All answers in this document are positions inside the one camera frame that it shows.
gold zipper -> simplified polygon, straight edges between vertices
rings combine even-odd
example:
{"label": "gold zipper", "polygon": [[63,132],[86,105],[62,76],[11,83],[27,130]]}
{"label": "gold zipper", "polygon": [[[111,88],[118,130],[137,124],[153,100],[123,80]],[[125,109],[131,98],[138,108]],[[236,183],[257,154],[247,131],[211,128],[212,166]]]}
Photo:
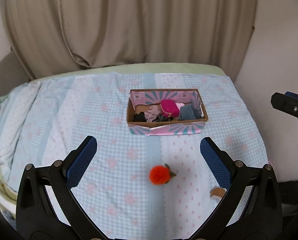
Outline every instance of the gold zipper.
{"label": "gold zipper", "polygon": [[164,111],[164,112],[166,112],[167,114],[169,114],[167,118],[171,117],[171,113],[169,113],[169,112],[163,110],[161,104],[160,104],[160,107],[161,107],[161,110],[162,110],[162,111]]}

cardboard box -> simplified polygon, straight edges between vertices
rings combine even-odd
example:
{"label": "cardboard box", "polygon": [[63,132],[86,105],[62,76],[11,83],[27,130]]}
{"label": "cardboard box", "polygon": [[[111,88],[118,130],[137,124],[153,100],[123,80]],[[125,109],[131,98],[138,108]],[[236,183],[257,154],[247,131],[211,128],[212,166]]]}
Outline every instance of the cardboard box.
{"label": "cardboard box", "polygon": [[[150,105],[158,105],[163,99],[176,103],[193,104],[201,119],[170,122],[133,122],[134,115],[145,112]],[[132,89],[127,107],[127,124],[132,134],[138,135],[179,135],[200,133],[208,121],[208,115],[197,89]]]}

green leaf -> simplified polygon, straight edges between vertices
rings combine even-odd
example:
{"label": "green leaf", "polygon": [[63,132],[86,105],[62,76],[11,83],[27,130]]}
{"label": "green leaf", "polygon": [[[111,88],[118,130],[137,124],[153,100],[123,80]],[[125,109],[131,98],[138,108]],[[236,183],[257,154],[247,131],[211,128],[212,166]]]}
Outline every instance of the green leaf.
{"label": "green leaf", "polygon": [[170,176],[173,178],[173,177],[177,176],[177,174],[175,174],[174,172],[171,171]]}

pink cloth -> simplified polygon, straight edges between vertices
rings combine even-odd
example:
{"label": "pink cloth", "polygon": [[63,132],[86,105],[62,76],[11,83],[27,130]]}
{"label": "pink cloth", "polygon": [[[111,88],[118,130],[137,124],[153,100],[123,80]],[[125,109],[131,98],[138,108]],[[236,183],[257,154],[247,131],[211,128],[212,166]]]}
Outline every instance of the pink cloth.
{"label": "pink cloth", "polygon": [[158,106],[150,106],[150,109],[145,112],[145,118],[147,122],[152,122],[154,119],[156,119],[158,114],[161,114]]}
{"label": "pink cloth", "polygon": [[184,106],[185,104],[184,104],[184,103],[176,103],[176,105],[177,105],[177,108],[178,108],[179,111],[180,111],[180,107]]}

orange pom-pom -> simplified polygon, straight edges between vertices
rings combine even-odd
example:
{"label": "orange pom-pom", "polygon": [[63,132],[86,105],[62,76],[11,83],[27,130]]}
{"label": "orange pom-pom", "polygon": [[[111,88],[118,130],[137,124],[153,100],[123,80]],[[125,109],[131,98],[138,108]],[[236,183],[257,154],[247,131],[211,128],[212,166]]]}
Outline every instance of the orange pom-pom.
{"label": "orange pom-pom", "polygon": [[171,179],[170,170],[162,165],[155,166],[149,173],[149,179],[154,185],[166,184]]}

